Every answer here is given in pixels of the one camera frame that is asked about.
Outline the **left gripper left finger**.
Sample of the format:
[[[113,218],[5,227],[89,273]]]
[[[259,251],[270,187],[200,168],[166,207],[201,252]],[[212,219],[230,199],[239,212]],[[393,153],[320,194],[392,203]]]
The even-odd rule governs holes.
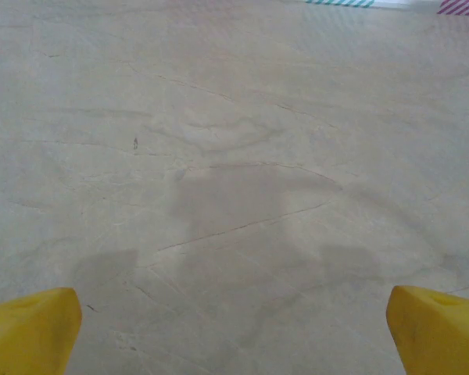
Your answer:
[[[81,321],[70,287],[0,303],[0,375],[63,374]]]

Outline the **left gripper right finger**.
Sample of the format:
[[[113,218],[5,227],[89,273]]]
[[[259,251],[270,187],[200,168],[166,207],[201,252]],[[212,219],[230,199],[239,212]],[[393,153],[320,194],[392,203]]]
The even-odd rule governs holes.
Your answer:
[[[469,299],[395,286],[386,320],[407,374],[469,374]]]

